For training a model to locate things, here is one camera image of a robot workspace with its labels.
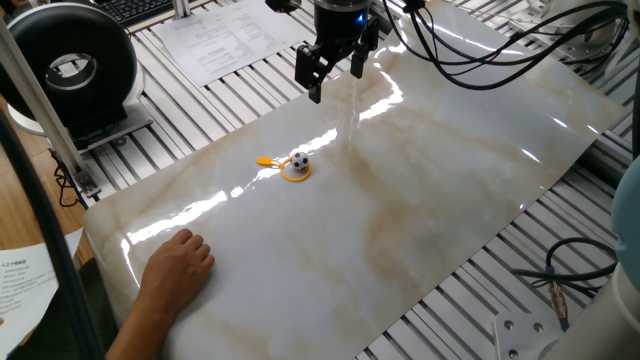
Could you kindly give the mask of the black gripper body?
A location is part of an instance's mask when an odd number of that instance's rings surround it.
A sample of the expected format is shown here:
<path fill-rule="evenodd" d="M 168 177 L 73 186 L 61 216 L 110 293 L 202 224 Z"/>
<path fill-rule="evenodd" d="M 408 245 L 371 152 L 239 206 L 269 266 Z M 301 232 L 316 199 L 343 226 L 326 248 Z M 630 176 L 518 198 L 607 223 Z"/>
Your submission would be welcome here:
<path fill-rule="evenodd" d="M 371 0 L 314 0 L 316 42 L 323 50 L 352 49 L 364 34 Z"/>

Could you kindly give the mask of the person's bare hand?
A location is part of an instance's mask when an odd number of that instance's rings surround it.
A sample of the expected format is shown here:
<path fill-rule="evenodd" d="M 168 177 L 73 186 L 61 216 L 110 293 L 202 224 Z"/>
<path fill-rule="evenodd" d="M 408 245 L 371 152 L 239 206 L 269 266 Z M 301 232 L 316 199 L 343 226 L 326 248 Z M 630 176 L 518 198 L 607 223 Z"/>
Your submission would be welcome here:
<path fill-rule="evenodd" d="M 200 289 L 214 263 L 201 235 L 179 230 L 149 258 L 135 307 L 149 315 L 174 318 Z"/>

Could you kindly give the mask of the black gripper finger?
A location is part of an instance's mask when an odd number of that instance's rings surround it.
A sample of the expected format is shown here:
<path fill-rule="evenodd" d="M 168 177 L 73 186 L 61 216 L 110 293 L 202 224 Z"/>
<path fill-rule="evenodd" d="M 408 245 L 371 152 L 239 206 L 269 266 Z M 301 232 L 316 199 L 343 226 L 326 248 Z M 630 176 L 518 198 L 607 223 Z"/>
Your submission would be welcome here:
<path fill-rule="evenodd" d="M 335 65 L 344 58 L 338 43 L 301 45 L 296 51 L 295 81 L 308 91 L 309 99 L 321 102 L 321 86 Z"/>
<path fill-rule="evenodd" d="M 355 42 L 351 59 L 351 74 L 360 79 L 363 75 L 364 64 L 370 52 L 378 48 L 379 18 L 371 17 L 367 20 L 364 33 Z"/>

